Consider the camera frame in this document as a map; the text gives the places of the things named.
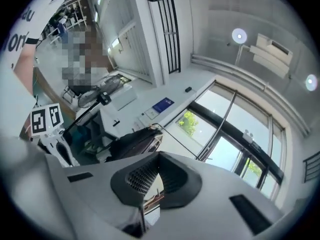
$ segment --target round ceiling light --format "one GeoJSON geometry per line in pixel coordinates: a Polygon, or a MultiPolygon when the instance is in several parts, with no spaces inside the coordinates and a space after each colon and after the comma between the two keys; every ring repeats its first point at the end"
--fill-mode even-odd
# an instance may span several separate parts
{"type": "Polygon", "coordinates": [[[247,33],[241,28],[236,28],[232,31],[232,39],[237,44],[244,44],[247,41],[247,33]]]}
{"type": "Polygon", "coordinates": [[[318,86],[318,79],[314,74],[308,75],[308,77],[305,80],[305,86],[308,91],[312,92],[315,89],[317,89],[318,86]]]}

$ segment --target blue sign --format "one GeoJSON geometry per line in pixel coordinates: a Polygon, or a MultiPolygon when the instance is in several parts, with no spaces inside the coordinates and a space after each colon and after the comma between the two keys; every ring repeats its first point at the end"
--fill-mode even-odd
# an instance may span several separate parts
{"type": "Polygon", "coordinates": [[[152,106],[152,108],[160,114],[161,112],[169,108],[173,103],[174,102],[171,99],[164,98],[163,100],[152,106]]]}

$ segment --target ceiling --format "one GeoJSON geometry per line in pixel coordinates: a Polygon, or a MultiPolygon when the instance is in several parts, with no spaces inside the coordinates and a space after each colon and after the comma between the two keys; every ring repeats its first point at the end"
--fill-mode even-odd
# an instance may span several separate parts
{"type": "Polygon", "coordinates": [[[243,50],[238,66],[269,82],[311,128],[320,129],[320,88],[310,92],[305,86],[309,74],[319,76],[319,55],[303,22],[286,0],[190,2],[193,12],[202,14],[193,13],[195,54],[235,64],[239,44],[233,41],[231,34],[236,28],[245,30],[247,46],[256,45],[258,34],[262,34],[293,52],[284,79],[254,62],[253,53],[246,50],[243,50]]]}

